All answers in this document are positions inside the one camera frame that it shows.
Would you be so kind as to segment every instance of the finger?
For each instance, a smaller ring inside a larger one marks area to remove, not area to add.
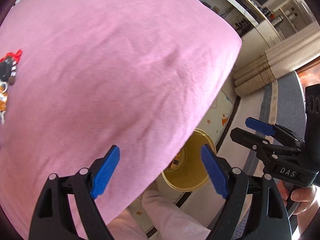
[[[291,199],[297,202],[312,203],[316,197],[316,186],[311,185],[308,188],[298,188],[291,194]]]
[[[288,199],[289,197],[289,191],[288,189],[284,186],[284,182],[282,180],[279,181],[278,185],[278,190],[279,190],[279,193],[281,195],[281,197],[285,200]]]
[[[312,202],[301,202],[297,209],[293,212],[294,215],[299,215],[312,206]]]

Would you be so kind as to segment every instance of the yellow cup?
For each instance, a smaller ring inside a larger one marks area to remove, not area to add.
[[[209,144],[217,154],[209,135],[200,129],[195,129],[179,152],[180,157],[176,169],[171,169],[169,165],[162,171],[162,176],[170,187],[188,192],[200,188],[207,182],[209,176],[201,161],[201,147],[204,144]]]

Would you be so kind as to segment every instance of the pink fabric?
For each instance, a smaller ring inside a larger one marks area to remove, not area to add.
[[[191,135],[241,47],[197,0],[22,0],[0,43],[0,55],[23,50],[0,205],[24,238],[48,175],[74,174],[113,144],[120,163],[96,203],[107,224],[119,215]]]

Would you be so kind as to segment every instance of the red object on shelf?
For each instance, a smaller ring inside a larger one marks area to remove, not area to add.
[[[19,49],[16,54],[14,54],[13,52],[9,52],[2,59],[0,59],[0,62],[4,61],[7,57],[12,57],[18,63],[20,61],[21,54],[21,49]]]

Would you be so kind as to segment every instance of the keychain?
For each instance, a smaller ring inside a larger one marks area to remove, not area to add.
[[[22,50],[16,54],[9,52],[0,59],[0,118],[4,124],[4,114],[7,111],[8,84],[13,85],[16,81],[17,64],[20,61]]]

